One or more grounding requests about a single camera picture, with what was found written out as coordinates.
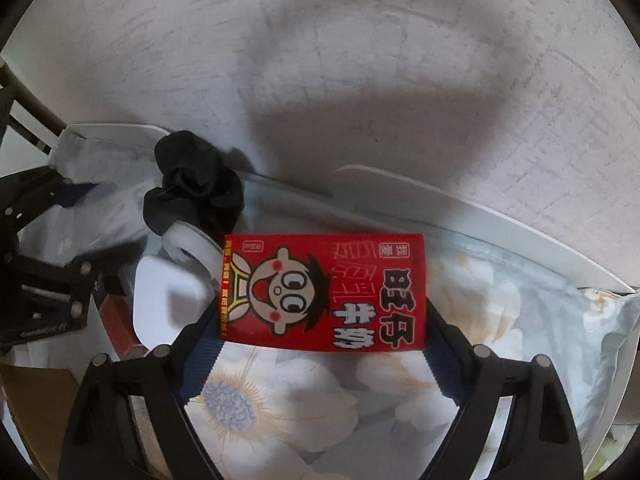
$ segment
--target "red milk box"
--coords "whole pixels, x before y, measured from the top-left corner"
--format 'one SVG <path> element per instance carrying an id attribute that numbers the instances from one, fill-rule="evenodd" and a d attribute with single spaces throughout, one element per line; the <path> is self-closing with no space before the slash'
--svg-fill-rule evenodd
<path id="1" fill-rule="evenodd" d="M 424 348 L 426 258 L 414 234 L 225 238 L 220 337 L 308 351 Z"/>

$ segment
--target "screw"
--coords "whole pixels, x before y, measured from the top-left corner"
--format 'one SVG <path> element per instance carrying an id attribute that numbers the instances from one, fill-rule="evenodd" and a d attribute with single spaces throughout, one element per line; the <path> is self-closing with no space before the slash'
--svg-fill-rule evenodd
<path id="1" fill-rule="evenodd" d="M 91 363 L 94 366 L 102 366 L 107 362 L 107 357 L 107 354 L 96 354 L 94 355 L 94 358 L 91 359 Z"/>
<path id="2" fill-rule="evenodd" d="M 491 355 L 491 350 L 489 350 L 488 346 L 484 345 L 476 345 L 474 346 L 474 354 L 482 359 L 485 359 Z"/>
<path id="3" fill-rule="evenodd" d="M 169 345 L 158 345 L 154 348 L 153 354 L 158 357 L 167 357 L 169 352 L 171 351 L 171 347 Z"/>
<path id="4" fill-rule="evenodd" d="M 71 304 L 71 317 L 73 319 L 78 319 L 82 315 L 82 303 L 79 301 L 74 301 Z"/>
<path id="5" fill-rule="evenodd" d="M 543 368 L 549 368 L 551 366 L 551 359 L 544 354 L 536 355 L 536 362 Z"/>
<path id="6" fill-rule="evenodd" d="M 80 274 L 82 274 L 83 276 L 87 276 L 89 272 L 91 272 L 91 263 L 83 262 L 80 266 Z"/>

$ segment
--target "cartoon hair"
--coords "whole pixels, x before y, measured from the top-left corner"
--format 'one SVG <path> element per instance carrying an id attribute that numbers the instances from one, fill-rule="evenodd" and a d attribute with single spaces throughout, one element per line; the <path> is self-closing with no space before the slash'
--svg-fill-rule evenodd
<path id="1" fill-rule="evenodd" d="M 312 254 L 307 256 L 309 263 L 306 266 L 309 269 L 309 281 L 314 286 L 314 298 L 306 310 L 305 332 L 309 332 L 318 324 L 325 311 L 329 312 L 329 284 L 331 282 L 331 277 L 324 273 L 318 260 Z"/>

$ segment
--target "cartoon boy face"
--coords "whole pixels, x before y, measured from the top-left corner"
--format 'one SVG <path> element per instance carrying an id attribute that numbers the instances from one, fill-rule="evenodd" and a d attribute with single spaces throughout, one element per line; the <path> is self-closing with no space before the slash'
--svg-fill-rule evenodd
<path id="1" fill-rule="evenodd" d="M 308 264 L 294 260 L 287 248 L 279 248 L 251 273 L 247 293 L 255 313 L 271 323 L 277 335 L 303 319 L 311 329 L 328 309 L 328 277 L 318 261 L 311 255 Z"/>

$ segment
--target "cartoon eye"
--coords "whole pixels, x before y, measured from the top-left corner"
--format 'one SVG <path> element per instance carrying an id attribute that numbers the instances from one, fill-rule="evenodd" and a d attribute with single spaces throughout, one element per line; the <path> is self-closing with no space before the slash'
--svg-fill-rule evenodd
<path id="1" fill-rule="evenodd" d="M 305 298 L 297 294 L 287 294 L 282 298 L 280 306 L 285 312 L 298 314 L 306 309 Z"/>
<path id="2" fill-rule="evenodd" d="M 290 270 L 282 275 L 282 284 L 290 290 L 300 290 L 306 285 L 306 274 Z"/>

